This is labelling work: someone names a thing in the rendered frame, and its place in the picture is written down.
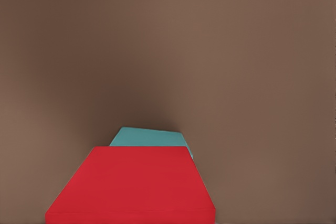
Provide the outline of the red wooden cube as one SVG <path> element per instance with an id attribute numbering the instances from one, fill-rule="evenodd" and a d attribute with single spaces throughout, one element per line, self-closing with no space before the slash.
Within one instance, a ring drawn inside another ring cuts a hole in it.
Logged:
<path id="1" fill-rule="evenodd" d="M 46 224 L 214 224 L 215 206 L 186 147 L 95 147 Z"/>

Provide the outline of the blue wooden cube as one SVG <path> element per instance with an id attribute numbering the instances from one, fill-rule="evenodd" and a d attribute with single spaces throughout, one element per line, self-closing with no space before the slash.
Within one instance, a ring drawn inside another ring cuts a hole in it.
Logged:
<path id="1" fill-rule="evenodd" d="M 181 132 L 122 127 L 109 146 L 183 146 L 194 159 Z"/>

